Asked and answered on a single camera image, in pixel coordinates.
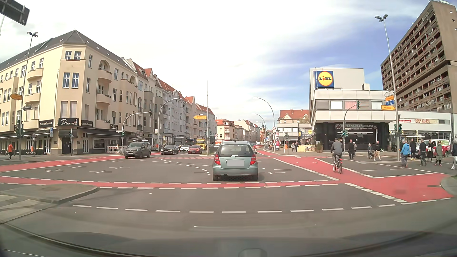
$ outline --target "black sedan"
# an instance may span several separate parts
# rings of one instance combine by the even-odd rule
[[[177,155],[179,154],[179,148],[177,145],[166,145],[160,150],[161,155]]]

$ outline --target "license plate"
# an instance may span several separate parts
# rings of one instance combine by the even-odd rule
[[[244,166],[244,160],[227,160],[227,166]]]

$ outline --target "lidl sign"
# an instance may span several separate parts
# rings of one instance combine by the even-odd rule
[[[332,70],[315,71],[314,77],[316,79],[316,89],[335,87]]]

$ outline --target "lidl logo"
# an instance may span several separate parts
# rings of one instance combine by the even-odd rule
[[[316,88],[334,87],[333,71],[316,71]]]

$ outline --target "white car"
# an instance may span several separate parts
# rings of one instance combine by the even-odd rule
[[[181,148],[179,148],[180,152],[188,152],[189,151],[190,145],[182,145]]]

